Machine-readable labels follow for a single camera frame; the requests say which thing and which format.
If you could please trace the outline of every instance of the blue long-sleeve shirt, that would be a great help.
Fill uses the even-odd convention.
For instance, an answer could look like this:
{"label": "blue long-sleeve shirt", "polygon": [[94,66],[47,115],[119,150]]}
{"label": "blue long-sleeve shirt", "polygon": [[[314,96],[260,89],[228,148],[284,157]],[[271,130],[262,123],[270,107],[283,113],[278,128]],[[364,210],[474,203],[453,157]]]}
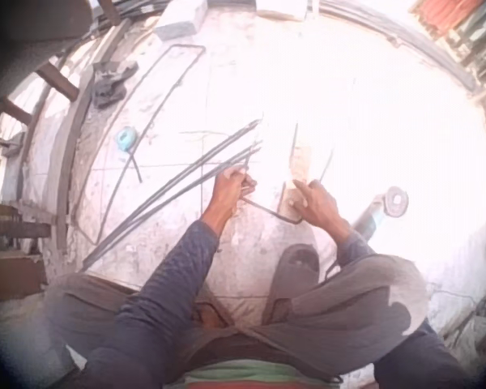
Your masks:
{"label": "blue long-sleeve shirt", "polygon": [[[156,268],[140,293],[117,314],[113,332],[94,350],[75,384],[80,387],[156,389],[164,384],[173,346],[190,325],[194,300],[207,277],[219,238],[194,222]],[[373,251],[358,233],[339,247],[341,266]],[[382,388],[461,387],[465,375],[425,322],[375,363]]]}

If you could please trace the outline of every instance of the white concrete surface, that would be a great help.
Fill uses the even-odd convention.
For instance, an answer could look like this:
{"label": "white concrete surface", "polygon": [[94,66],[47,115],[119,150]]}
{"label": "white concrete surface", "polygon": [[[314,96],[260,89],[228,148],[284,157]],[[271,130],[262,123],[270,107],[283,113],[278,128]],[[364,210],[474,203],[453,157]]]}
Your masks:
{"label": "white concrete surface", "polygon": [[[118,53],[129,53],[144,28],[149,22],[135,25]],[[251,159],[249,171],[259,182],[254,201],[277,207],[288,179],[292,133],[299,123],[299,131],[312,139],[313,177],[319,177],[330,150],[335,150],[323,183],[350,221],[389,186],[408,192],[407,214],[386,220],[371,245],[415,262],[428,281],[429,317],[438,331],[446,331],[486,293],[484,116],[447,74],[381,36],[326,17],[299,24],[259,18],[245,9],[212,9],[197,35],[166,45],[172,43],[205,45],[207,54],[142,140],[135,159],[143,183],[130,166],[106,219],[106,233],[172,175],[226,135],[263,116],[258,128],[263,148]],[[140,66],[126,82],[128,90],[166,45],[146,35],[128,55]],[[187,54],[176,55],[155,68],[135,93],[94,162],[78,213],[79,226],[93,238],[126,162],[113,137],[126,124],[138,131],[146,125],[161,98],[162,83],[172,77],[173,64]],[[52,112],[52,105],[47,110]],[[103,128],[94,121],[99,116],[91,109],[83,137],[100,137]],[[108,115],[103,116],[107,122]],[[48,139],[52,126],[41,124],[36,137]],[[254,139],[245,136],[212,162],[224,160]],[[93,150],[85,152],[85,140],[75,160],[72,199],[83,182],[84,161]],[[47,155],[49,148],[43,146]],[[40,150],[32,155],[37,159],[42,154]],[[30,169],[37,171],[40,165],[32,160]],[[187,181],[213,166],[204,166]],[[38,175],[43,175],[41,168]],[[38,186],[43,185],[43,179],[31,177],[29,197],[31,192],[42,193]],[[211,186],[207,182],[169,204],[105,255],[93,272],[134,288],[142,286],[187,226],[198,219]],[[305,223],[285,224],[248,205],[241,205],[229,222],[207,282],[241,325],[258,323],[279,257],[286,246],[297,242],[313,244],[323,268],[334,260],[333,241]],[[70,228],[69,260],[80,264],[92,247]],[[350,375],[358,378],[347,382],[365,382],[371,370],[366,371]]]}

